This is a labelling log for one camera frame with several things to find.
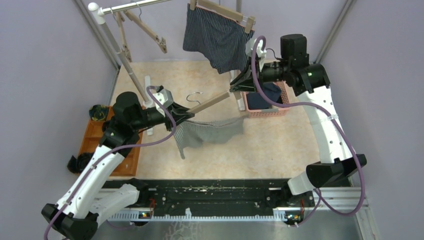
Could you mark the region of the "navy underwear cream waistband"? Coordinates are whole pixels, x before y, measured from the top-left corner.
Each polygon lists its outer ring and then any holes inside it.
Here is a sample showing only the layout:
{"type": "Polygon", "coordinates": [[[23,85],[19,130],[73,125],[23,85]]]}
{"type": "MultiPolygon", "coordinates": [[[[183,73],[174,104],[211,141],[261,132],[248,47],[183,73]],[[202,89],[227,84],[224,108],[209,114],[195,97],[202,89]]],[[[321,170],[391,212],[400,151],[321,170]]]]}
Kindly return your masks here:
{"type": "MultiPolygon", "coordinates": [[[[282,90],[274,83],[264,83],[262,86],[264,94],[275,103],[282,103],[282,90]]],[[[272,107],[258,92],[250,92],[246,94],[247,106],[250,110],[264,110],[272,107]]]]}

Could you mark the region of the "grey striped underwear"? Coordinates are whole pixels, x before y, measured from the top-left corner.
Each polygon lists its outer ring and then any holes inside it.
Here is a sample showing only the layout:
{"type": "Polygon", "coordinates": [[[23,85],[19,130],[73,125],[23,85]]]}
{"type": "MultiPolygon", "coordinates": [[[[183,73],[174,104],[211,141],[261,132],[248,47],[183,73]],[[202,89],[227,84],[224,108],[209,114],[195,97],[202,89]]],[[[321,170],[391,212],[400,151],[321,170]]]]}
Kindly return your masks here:
{"type": "Polygon", "coordinates": [[[246,114],[216,121],[187,120],[179,124],[174,139],[182,159],[185,159],[185,148],[201,148],[204,143],[222,145],[235,136],[243,135],[246,114]]]}

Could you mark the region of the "beige hanger holding grey underwear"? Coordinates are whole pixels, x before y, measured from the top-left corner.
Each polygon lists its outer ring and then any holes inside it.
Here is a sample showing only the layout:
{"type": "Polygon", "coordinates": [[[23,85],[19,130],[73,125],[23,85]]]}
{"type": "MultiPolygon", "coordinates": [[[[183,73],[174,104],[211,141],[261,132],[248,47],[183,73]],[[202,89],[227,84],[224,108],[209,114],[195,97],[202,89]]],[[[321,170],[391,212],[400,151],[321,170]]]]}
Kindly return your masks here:
{"type": "Polygon", "coordinates": [[[209,107],[212,107],[213,105],[215,105],[215,104],[217,104],[217,103],[219,103],[219,102],[221,102],[221,101],[223,101],[223,100],[225,100],[229,97],[230,97],[230,93],[228,91],[224,91],[224,92],[219,93],[219,94],[213,96],[212,98],[206,100],[205,102],[203,102],[203,103],[201,103],[201,104],[199,104],[199,105],[197,105],[193,108],[188,109],[186,112],[190,113],[190,114],[197,114],[197,113],[199,113],[199,112],[201,112],[201,111],[203,111],[203,110],[205,110],[209,107]]]}

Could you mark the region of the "beige hanger holding navy underwear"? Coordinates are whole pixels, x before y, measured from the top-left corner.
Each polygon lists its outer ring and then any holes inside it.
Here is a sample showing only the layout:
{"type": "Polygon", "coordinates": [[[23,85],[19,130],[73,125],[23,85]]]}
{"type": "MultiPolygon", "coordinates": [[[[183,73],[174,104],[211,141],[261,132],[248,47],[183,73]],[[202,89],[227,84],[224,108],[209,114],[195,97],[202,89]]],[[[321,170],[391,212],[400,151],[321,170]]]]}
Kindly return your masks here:
{"type": "Polygon", "coordinates": [[[124,10],[123,13],[127,16],[129,20],[134,22],[139,28],[141,28],[155,43],[158,45],[160,50],[166,54],[168,52],[166,39],[159,37],[159,35],[154,32],[146,23],[144,23],[138,16],[132,13],[130,10],[124,10]]]}

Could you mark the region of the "beige clip hanger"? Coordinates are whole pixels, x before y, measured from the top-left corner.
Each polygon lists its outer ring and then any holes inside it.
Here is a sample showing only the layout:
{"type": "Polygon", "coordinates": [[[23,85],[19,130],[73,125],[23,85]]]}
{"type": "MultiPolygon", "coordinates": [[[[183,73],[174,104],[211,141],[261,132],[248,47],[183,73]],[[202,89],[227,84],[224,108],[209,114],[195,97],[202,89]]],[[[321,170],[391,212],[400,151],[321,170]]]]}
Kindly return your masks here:
{"type": "Polygon", "coordinates": [[[131,56],[130,49],[128,47],[126,34],[125,34],[124,26],[123,26],[125,19],[122,16],[120,11],[115,12],[114,16],[116,17],[116,22],[117,22],[118,29],[119,29],[120,39],[121,39],[121,43],[122,43],[122,52],[124,53],[127,60],[131,63],[132,62],[132,56],[131,56]]]}

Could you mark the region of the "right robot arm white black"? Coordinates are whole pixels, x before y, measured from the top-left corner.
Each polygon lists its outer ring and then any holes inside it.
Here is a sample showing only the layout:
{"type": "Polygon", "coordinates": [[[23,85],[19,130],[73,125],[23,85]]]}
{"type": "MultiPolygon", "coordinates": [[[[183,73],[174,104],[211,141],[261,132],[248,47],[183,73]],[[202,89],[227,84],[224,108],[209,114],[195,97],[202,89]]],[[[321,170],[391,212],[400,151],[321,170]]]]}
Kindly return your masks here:
{"type": "Polygon", "coordinates": [[[318,162],[309,164],[305,171],[287,181],[281,199],[287,206],[295,206],[303,193],[358,174],[364,185],[362,168],[367,164],[363,154],[355,152],[347,139],[336,112],[331,83],[322,64],[310,63],[307,38],[288,34],[280,38],[281,56],[266,63],[266,38],[250,39],[241,47],[247,58],[241,73],[230,84],[231,92],[256,92],[264,96],[266,83],[285,82],[292,88],[297,102],[307,114],[319,149],[318,162]]]}

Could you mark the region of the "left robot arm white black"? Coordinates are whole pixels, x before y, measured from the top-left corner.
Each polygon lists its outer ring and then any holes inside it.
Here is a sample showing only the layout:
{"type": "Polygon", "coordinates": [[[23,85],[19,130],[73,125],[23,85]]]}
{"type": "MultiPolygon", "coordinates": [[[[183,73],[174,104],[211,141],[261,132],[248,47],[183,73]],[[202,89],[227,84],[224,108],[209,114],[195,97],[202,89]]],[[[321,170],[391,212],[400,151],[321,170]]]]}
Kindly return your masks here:
{"type": "Polygon", "coordinates": [[[111,173],[132,149],[141,146],[142,131],[163,124],[174,134],[178,124],[194,116],[188,108],[174,103],[166,89],[156,90],[151,97],[155,105],[149,108],[143,108],[131,91],[116,98],[113,116],[87,166],[62,198],[43,207],[48,229],[56,230],[66,240],[90,240],[99,226],[120,210],[133,205],[152,206],[148,184],[134,178],[96,200],[111,173]]]}

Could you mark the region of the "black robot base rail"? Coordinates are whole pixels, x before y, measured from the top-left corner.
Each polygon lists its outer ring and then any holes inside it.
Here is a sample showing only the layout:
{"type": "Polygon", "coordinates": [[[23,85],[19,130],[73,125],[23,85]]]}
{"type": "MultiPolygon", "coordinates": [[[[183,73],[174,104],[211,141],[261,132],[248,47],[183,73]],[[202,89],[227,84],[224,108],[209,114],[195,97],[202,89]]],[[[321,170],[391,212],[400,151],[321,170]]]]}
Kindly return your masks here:
{"type": "Polygon", "coordinates": [[[271,179],[189,179],[148,180],[132,178],[141,187],[140,196],[112,221],[132,222],[249,222],[299,221],[304,211],[340,212],[353,209],[357,190],[346,183],[321,189],[319,196],[308,191],[292,196],[287,180],[271,179]]]}

